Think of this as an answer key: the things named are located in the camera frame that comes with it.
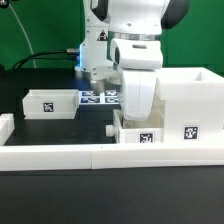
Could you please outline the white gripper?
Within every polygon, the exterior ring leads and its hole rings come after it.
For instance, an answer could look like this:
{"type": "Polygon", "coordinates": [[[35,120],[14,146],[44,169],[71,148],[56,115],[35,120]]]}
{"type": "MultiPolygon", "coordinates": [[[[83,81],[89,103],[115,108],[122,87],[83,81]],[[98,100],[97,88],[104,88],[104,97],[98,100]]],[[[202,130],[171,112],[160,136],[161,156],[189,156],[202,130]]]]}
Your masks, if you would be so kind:
{"type": "Polygon", "coordinates": [[[126,120],[145,121],[148,119],[156,87],[154,71],[122,70],[120,104],[126,120]]]}

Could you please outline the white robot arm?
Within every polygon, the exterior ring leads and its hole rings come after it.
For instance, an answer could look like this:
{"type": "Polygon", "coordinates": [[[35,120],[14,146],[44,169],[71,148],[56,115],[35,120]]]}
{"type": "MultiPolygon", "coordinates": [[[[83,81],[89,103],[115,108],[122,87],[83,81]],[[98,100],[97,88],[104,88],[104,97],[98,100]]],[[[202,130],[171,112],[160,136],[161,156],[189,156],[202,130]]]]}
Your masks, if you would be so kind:
{"type": "Polygon", "coordinates": [[[160,36],[187,14],[190,0],[83,0],[85,37],[79,64],[96,93],[110,82],[119,88],[127,120],[151,112],[156,71],[162,68],[160,36]]]}

